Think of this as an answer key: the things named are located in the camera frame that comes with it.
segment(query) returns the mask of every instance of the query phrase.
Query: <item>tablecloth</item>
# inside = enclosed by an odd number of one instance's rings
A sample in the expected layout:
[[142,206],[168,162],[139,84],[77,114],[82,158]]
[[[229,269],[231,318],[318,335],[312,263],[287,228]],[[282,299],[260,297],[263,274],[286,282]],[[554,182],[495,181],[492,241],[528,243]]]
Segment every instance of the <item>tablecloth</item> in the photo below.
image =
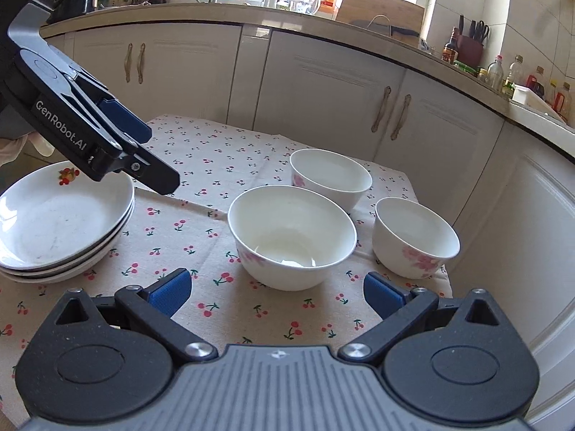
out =
[[134,214],[116,247],[76,278],[49,285],[0,278],[0,409],[16,425],[28,415],[14,385],[15,365],[70,287],[107,296],[125,285],[150,285],[185,267],[193,278],[192,296],[173,319],[220,352],[230,343],[327,344],[335,351],[380,321],[363,299],[363,278],[371,270],[403,287],[419,284],[451,297],[445,268],[430,279],[403,279],[383,267],[372,251],[378,199],[416,200],[403,173],[359,161],[372,174],[373,187],[351,213],[358,232],[354,254],[319,286],[282,292],[252,279],[242,268],[226,212],[232,200],[249,188],[290,184],[289,156],[306,145],[178,116],[165,115],[149,124],[153,137],[146,147],[181,175],[175,193],[160,196],[136,183]]

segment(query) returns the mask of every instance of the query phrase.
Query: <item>white bowl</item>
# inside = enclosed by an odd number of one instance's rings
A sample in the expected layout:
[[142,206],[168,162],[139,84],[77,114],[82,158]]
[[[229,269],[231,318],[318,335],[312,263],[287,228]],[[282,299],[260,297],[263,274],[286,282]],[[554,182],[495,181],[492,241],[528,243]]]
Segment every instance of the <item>white bowl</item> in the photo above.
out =
[[402,198],[376,204],[373,251],[381,263],[401,277],[431,277],[459,253],[459,238],[433,211]]
[[76,170],[71,162],[48,165],[0,196],[0,266],[57,266],[96,246],[125,216],[134,197],[128,175],[109,173],[96,182],[80,172],[64,180],[66,169]]
[[128,220],[130,220],[130,217],[132,216],[133,212],[134,212],[134,202],[132,202],[132,205],[130,206],[130,209],[128,210],[128,213],[125,215],[125,217],[120,221],[120,223],[116,227],[114,227],[114,230],[112,230],[108,235],[106,235],[106,238],[104,238],[100,243],[91,248],[89,251],[78,255],[76,258],[70,261],[66,261],[56,267],[52,267],[51,269],[46,270],[30,271],[30,270],[14,270],[8,268],[1,268],[0,270],[2,272],[12,274],[18,277],[30,277],[34,279],[41,279],[58,275],[69,269],[72,269],[82,264],[84,261],[90,259],[92,256],[94,256],[94,254],[99,253],[103,247],[105,247],[108,243],[110,243],[111,240],[115,239],[120,229],[124,228]]
[[75,267],[72,267],[71,269],[68,269],[62,273],[55,274],[55,275],[52,275],[50,277],[40,278],[40,279],[37,279],[34,277],[19,277],[17,275],[12,275],[12,274],[8,274],[6,272],[2,272],[1,270],[0,270],[0,275],[4,276],[5,278],[9,279],[10,281],[18,282],[18,283],[49,284],[49,283],[67,281],[68,279],[71,279],[72,277],[76,277],[77,275],[80,275],[81,273],[86,272],[92,266],[94,266],[98,262],[100,262],[100,260],[108,254],[110,249],[112,249],[114,247],[114,245],[116,244],[116,240],[122,234],[123,228],[124,227],[120,227],[119,230],[117,231],[117,233],[114,234],[112,239],[108,242],[108,244],[105,245],[96,254],[94,254],[94,256],[92,256],[90,259],[88,259],[88,260],[84,261],[83,263],[81,263]]
[[279,290],[323,282],[357,243],[355,226],[340,207],[293,186],[245,191],[229,207],[228,223],[245,269]]
[[372,176],[355,160],[321,149],[291,154],[291,184],[315,191],[350,213],[372,186]]

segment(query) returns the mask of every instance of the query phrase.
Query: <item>stacked plates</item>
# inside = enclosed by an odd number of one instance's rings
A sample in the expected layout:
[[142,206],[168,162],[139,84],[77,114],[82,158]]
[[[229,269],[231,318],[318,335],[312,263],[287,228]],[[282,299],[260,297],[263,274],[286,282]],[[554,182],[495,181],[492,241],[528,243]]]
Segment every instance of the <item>stacked plates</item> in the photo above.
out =
[[96,182],[71,162],[41,168],[0,196],[0,275],[43,284],[77,276],[113,247],[133,210],[124,173]]

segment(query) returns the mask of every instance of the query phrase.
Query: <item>blue gripper pad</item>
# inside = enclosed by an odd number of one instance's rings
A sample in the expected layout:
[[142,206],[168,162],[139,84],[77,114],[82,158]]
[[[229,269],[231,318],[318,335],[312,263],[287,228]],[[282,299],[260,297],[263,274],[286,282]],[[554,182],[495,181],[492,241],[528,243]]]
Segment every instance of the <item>blue gripper pad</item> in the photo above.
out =
[[152,137],[150,126],[146,125],[118,100],[102,99],[98,107],[119,130],[133,137],[140,144],[145,144]]
[[382,319],[388,318],[409,301],[407,290],[395,287],[377,272],[370,272],[363,279],[363,296]]
[[192,294],[192,277],[187,269],[176,269],[144,289],[145,300],[158,311],[172,317]]

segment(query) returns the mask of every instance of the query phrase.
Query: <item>person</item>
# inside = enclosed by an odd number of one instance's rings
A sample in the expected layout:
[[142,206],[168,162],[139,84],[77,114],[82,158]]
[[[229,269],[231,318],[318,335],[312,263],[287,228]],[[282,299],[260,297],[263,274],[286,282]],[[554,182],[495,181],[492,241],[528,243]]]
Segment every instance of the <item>person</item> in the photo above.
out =
[[0,167],[16,160],[16,157],[18,157],[24,148],[27,140],[29,140],[44,157],[49,157],[54,152],[54,146],[35,131],[14,140],[0,139]]

